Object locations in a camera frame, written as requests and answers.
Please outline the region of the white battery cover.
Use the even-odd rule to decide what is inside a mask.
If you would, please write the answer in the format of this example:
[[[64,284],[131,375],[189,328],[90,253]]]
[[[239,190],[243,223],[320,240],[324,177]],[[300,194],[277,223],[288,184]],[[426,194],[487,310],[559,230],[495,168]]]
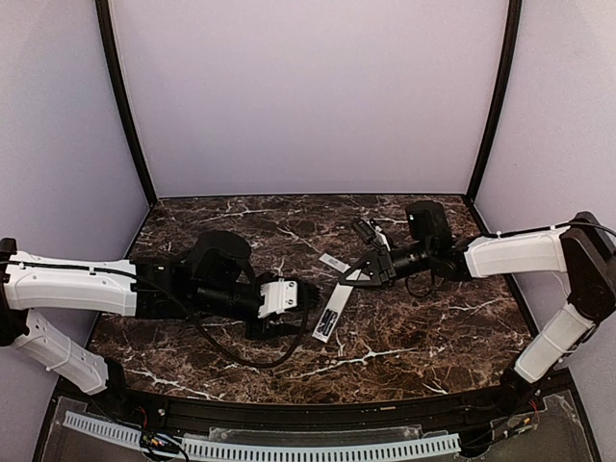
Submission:
[[[327,253],[323,253],[319,260],[340,273],[344,273],[349,268],[349,265]]]

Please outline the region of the white remote control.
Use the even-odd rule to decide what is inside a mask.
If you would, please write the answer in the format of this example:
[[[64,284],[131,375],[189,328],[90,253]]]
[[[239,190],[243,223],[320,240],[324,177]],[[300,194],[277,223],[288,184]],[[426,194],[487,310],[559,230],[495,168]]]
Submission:
[[[341,316],[348,299],[350,298],[351,292],[352,287],[347,285],[338,284],[334,288],[323,309],[323,312],[321,313],[321,317],[313,330],[313,338],[323,343],[327,343],[329,341],[329,338],[337,325],[338,319]]]

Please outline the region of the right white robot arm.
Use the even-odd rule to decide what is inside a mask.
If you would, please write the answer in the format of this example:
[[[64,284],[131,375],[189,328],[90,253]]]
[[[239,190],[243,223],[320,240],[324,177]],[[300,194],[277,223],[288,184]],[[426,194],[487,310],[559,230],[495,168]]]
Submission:
[[[353,222],[353,230],[371,250],[340,276],[340,284],[380,289],[424,271],[450,281],[528,272],[567,274],[570,292],[564,305],[501,375],[502,409],[513,410],[529,399],[545,375],[615,312],[615,233],[590,212],[552,226],[460,241],[453,237],[439,202],[414,202],[405,215],[413,240],[407,247],[390,244],[373,220]]]

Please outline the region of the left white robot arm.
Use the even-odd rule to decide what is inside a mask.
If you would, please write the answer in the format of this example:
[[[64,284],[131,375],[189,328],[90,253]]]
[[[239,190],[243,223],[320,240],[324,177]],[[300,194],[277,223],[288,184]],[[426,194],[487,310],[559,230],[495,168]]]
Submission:
[[[143,320],[203,316],[244,324],[248,340],[293,337],[288,359],[318,306],[320,290],[297,278],[257,274],[251,247],[230,231],[206,231],[193,247],[169,260],[146,258],[111,262],[47,259],[20,251],[13,238],[1,241],[1,344],[23,350],[48,371],[89,396],[121,395],[124,371],[118,362],[89,352],[52,326],[42,308],[91,310]]]

